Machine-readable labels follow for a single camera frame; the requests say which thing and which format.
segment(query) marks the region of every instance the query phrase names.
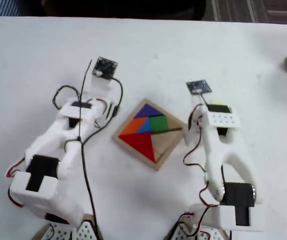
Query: wooden frame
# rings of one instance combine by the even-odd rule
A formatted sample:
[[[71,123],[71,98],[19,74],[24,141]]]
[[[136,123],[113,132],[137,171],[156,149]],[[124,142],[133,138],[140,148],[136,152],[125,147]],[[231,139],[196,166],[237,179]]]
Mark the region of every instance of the wooden frame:
[[[128,145],[126,142],[124,142],[122,139],[119,138],[121,132],[125,129],[125,127],[132,121],[132,119],[136,116],[136,114],[143,108],[145,104],[149,104],[151,107],[155,108],[156,110],[160,111],[162,114],[164,114],[167,118],[170,118],[174,120],[178,125],[181,126],[181,130],[176,130],[174,132],[177,132],[176,136],[174,137],[171,144],[169,144],[166,147],[166,150],[160,155],[157,162],[151,161],[149,158],[144,156],[142,153],[134,149],[132,146]],[[170,155],[170,153],[173,151],[173,149],[176,147],[176,145],[180,142],[180,140],[183,138],[183,129],[185,124],[180,121],[178,118],[167,112],[166,110],[160,108],[153,102],[151,102],[148,99],[144,99],[135,109],[134,111],[129,115],[129,117],[124,121],[124,123],[121,125],[121,127],[117,130],[117,132],[113,135],[113,139],[120,144],[123,148],[125,148],[130,153],[137,156],[139,159],[141,159],[145,164],[152,167],[156,171],[160,169],[162,164],[165,162],[167,157]],[[165,148],[162,142],[159,142],[160,147]]]

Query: mounting plate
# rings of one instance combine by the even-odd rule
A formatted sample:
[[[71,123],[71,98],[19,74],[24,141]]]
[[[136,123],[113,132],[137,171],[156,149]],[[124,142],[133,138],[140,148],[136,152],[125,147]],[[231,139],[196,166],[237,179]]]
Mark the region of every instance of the mounting plate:
[[[239,128],[239,118],[234,113],[207,111],[209,125],[217,128]]]

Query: red tangram piece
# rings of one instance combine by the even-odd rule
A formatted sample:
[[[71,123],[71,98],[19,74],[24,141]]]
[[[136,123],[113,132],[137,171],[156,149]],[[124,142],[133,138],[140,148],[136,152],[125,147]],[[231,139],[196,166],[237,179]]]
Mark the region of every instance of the red tangram piece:
[[[120,135],[119,138],[131,147],[133,147],[135,150],[146,156],[151,161],[156,162],[150,133],[144,132]]]

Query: white pegboard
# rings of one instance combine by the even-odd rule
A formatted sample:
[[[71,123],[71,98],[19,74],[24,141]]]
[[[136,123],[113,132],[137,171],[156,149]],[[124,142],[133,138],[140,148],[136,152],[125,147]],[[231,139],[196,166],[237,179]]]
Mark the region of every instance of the white pegboard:
[[[181,225],[185,231],[189,232],[184,225]],[[225,238],[221,235],[221,233],[216,228],[206,228],[202,227],[200,232],[197,235],[197,238],[193,236],[187,236],[183,230],[177,226],[176,230],[174,231],[171,240],[225,240]]]
[[[41,240],[69,240],[70,236],[71,240],[97,240],[93,227],[88,221],[84,221],[77,232],[74,227],[67,224],[52,223],[52,226],[53,228],[49,226]]]
[[[53,226],[53,228],[49,226],[47,231],[42,236],[41,240],[69,240],[71,232],[74,229],[71,225],[60,223],[51,223],[51,225]]]
[[[239,118],[234,113],[207,111],[210,126],[219,128],[239,128]]]

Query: floor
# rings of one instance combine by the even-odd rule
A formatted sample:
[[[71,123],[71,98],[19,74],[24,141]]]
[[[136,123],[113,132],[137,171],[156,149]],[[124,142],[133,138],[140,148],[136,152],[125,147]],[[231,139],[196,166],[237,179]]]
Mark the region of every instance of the floor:
[[[287,24],[287,0],[206,0],[204,21]]]

